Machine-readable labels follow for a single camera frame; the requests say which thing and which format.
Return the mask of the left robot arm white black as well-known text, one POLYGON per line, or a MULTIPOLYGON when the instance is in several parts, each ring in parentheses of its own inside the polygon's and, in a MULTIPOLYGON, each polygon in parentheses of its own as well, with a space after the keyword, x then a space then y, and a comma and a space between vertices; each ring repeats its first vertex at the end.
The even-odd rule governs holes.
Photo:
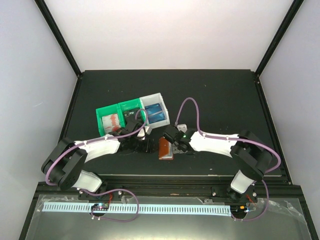
POLYGON ((72 141, 66 137, 58 142, 42 164, 41 171, 48 185, 58 186, 62 191, 83 189, 101 200, 107 195, 108 188, 96 173, 84 170, 85 164, 122 151, 153 153, 156 147, 154 140, 148 137, 151 132, 150 126, 132 121, 94 139, 72 141))

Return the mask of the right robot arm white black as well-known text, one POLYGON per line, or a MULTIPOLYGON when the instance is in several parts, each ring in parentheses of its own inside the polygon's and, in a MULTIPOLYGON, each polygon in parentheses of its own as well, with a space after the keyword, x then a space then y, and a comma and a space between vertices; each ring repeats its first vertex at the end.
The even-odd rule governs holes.
POLYGON ((232 158, 238 171, 227 189, 227 195, 234 202, 246 195, 250 185, 264 178, 273 159, 272 153, 250 131, 223 135, 192 128, 182 131, 169 125, 163 137, 182 152, 210 152, 232 158))

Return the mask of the brown leather card holder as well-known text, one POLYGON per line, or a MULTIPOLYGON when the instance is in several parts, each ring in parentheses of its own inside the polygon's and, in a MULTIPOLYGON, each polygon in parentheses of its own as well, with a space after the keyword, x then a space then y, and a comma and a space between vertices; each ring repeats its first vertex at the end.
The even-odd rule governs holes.
POLYGON ((172 144, 164 137, 161 137, 158 141, 158 159, 159 160, 173 160, 174 153, 172 144))

